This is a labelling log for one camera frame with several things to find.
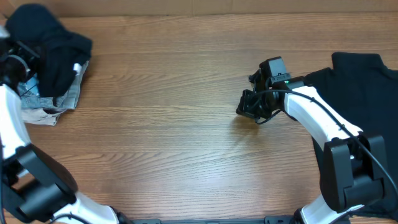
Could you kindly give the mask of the black t-shirt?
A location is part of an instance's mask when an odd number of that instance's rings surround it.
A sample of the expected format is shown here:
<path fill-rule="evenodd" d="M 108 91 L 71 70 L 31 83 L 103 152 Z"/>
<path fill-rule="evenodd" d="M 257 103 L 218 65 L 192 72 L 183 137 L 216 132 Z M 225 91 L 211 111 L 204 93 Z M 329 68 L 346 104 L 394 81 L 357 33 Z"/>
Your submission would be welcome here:
<path fill-rule="evenodd" d="M 19 40 L 39 51 L 37 72 L 41 97 L 63 96 L 75 77 L 74 65 L 91 58 L 93 41 L 67 30 L 43 5 L 30 3 L 18 7 L 6 22 L 12 40 Z"/>

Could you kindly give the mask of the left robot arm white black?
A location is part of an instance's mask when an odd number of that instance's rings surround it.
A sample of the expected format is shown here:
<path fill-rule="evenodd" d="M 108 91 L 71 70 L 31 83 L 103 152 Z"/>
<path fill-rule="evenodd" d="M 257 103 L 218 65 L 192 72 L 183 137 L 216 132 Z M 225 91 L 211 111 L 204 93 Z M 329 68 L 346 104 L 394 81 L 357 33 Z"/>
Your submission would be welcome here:
<path fill-rule="evenodd" d="M 38 57 L 23 43 L 1 37 L 1 211 L 23 223 L 130 223 L 122 212 L 81 193 L 71 173 L 32 144 L 17 87 Z"/>

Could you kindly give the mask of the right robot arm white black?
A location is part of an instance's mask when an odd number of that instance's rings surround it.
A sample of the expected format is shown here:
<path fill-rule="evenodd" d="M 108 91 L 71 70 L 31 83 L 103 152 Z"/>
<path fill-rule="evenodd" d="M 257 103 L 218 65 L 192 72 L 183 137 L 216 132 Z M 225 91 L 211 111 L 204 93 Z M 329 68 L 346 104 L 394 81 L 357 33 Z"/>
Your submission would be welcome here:
<path fill-rule="evenodd" d="M 284 112 L 323 153 L 320 196 L 292 216 L 269 216 L 265 223 L 349 223 L 354 212 L 397 192 L 383 137 L 365 134 L 340 116 L 303 77 L 291 77 L 281 57 L 262 62 L 248 79 L 252 89 L 243 91 L 237 114 L 264 124 Z"/>

